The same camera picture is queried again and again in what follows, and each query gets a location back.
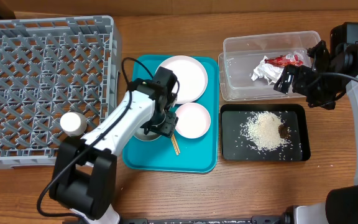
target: white plate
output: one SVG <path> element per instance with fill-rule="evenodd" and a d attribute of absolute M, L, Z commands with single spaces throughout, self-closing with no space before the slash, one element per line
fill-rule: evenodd
<path fill-rule="evenodd" d="M 199 138 L 211 126 L 208 110 L 198 103 L 185 103 L 176 110 L 176 114 L 179 118 L 176 131 L 185 138 Z"/>
<path fill-rule="evenodd" d="M 208 76 L 204 66 L 196 59 L 182 55 L 174 56 L 163 61 L 158 67 L 167 68 L 178 77 L 180 89 L 177 104 L 193 102 L 204 93 Z M 177 91 L 178 84 L 175 84 L 172 92 Z"/>

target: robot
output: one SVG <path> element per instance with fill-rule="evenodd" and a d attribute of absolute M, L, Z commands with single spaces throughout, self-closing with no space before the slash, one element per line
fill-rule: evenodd
<path fill-rule="evenodd" d="M 358 224 L 358 23 L 345 22 L 331 31 L 330 53 L 325 41 L 321 41 L 308 49 L 308 56 L 314 59 L 311 68 L 287 65 L 274 89 L 282 93 L 292 89 L 306 96 L 309 107 L 319 106 L 327 110 L 333 110 L 335 101 L 347 93 L 356 127 L 355 186 L 330 191 L 325 203 L 294 206 L 281 216 L 252 217 L 242 223 Z M 137 79 L 129 83 L 126 78 L 126 82 L 129 86 L 122 103 L 102 124 L 85 134 L 81 140 L 68 137 L 60 145 L 52 181 L 41 193 L 37 203 L 41 215 L 74 216 L 81 219 L 79 223 L 92 224 L 147 223 L 146 219 L 120 219 L 110 204 L 115 186 L 117 156 L 128 140 L 135 133 L 139 134 L 140 128 L 144 135 L 152 132 L 168 138 L 172 136 L 178 121 L 175 113 L 170 111 L 177 97 L 176 93 L 172 93 L 177 77 L 172 71 L 159 68 L 151 80 Z M 92 174 L 76 170 L 75 164 L 93 166 Z M 74 213 L 52 214 L 42 211 L 41 201 L 48 190 L 50 198 Z M 206 222 L 187 220 L 183 223 Z"/>

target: metal grid crate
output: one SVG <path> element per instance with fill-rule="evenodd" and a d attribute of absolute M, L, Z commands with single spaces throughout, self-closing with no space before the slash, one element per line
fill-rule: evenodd
<path fill-rule="evenodd" d="M 97 127 L 116 107 L 120 61 L 109 16 L 0 21 L 0 169 L 53 165 L 67 111 Z"/>

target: black tray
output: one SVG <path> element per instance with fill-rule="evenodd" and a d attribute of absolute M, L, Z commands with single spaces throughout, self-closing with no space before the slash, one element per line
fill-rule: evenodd
<path fill-rule="evenodd" d="M 281 116 L 282 120 L 285 121 L 285 125 L 291 129 L 289 140 L 292 146 L 282 146 L 274 151 L 258 151 L 247 147 L 247 145 L 256 145 L 244 136 L 240 136 L 240 124 L 245 124 L 249 116 L 255 116 L 250 113 L 253 111 L 269 111 Z M 305 110 L 301 105 L 223 105 L 221 108 L 221 132 L 222 154 L 227 160 L 290 162 L 307 161 L 310 158 Z"/>

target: red wrapper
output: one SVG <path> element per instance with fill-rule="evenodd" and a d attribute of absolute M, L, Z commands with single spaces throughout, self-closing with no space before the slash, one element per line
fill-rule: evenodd
<path fill-rule="evenodd" d="M 296 65 L 296 66 L 303 65 L 303 62 L 299 60 L 299 57 L 295 54 L 287 54 L 287 55 L 281 55 L 277 58 L 265 59 L 265 63 L 269 63 L 277 67 L 284 67 L 286 65 Z"/>

